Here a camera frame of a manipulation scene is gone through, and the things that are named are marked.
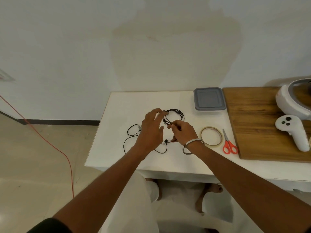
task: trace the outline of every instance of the black cable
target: black cable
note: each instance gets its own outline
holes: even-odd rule
[[[178,109],[169,109],[169,110],[165,110],[165,111],[166,111],[166,112],[171,112],[171,111],[173,111],[173,112],[177,113],[177,114],[180,116],[180,120],[181,120],[181,121],[185,121],[185,115],[184,115],[180,110],[178,110]],[[164,124],[166,124],[166,125],[170,125],[170,124],[171,124],[171,121],[169,121],[169,120],[167,119],[166,115],[163,117],[163,122],[164,122]]]
[[[130,135],[130,134],[128,133],[128,131],[129,131],[132,127],[134,127],[135,125],[138,126],[139,131],[136,132],[136,133],[133,134],[133,135]],[[130,128],[126,131],[126,134],[129,135],[130,137],[126,138],[125,141],[124,141],[124,143],[123,143],[123,151],[124,151],[124,154],[126,154],[125,148],[124,148],[125,142],[126,142],[128,139],[130,139],[131,137],[139,136],[141,130],[142,130],[142,129],[141,129],[140,125],[134,124],[134,125],[130,126]],[[155,150],[155,151],[158,152],[159,154],[164,154],[164,153],[166,153],[166,152],[167,152],[167,143],[170,143],[170,142],[168,142],[168,140],[166,140],[166,139],[165,139],[164,143],[161,143],[162,145],[166,145],[166,150],[165,150],[163,153],[162,153],[162,152],[159,152],[159,151],[157,151],[157,150]]]

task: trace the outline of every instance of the wood grain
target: wood grain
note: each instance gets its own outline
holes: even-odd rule
[[[275,121],[284,113],[277,107],[279,87],[224,88],[227,110],[241,159],[311,162],[311,151],[301,152],[293,138],[276,129]],[[305,86],[294,88],[296,97],[311,107]],[[303,121],[311,136],[311,121]]]

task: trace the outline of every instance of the container lid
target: container lid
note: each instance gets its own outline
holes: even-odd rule
[[[216,111],[226,109],[225,97],[221,88],[197,88],[193,91],[196,110]]]

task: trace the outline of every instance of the red scissors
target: red scissors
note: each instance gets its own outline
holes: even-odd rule
[[[224,145],[224,147],[222,148],[222,151],[223,151],[225,154],[230,154],[230,153],[237,154],[237,153],[239,152],[239,151],[238,151],[238,148],[237,148],[234,144],[232,144],[232,143],[229,141],[229,139],[228,139],[228,137],[227,137],[227,135],[226,135],[225,130],[223,129],[222,131],[223,131],[224,136],[225,136],[225,145]]]

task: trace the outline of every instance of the forearm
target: forearm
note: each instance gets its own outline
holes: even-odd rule
[[[189,146],[264,232],[305,232],[310,227],[309,205],[200,142]]]
[[[53,217],[66,224],[73,233],[97,233],[146,155],[133,146]]]

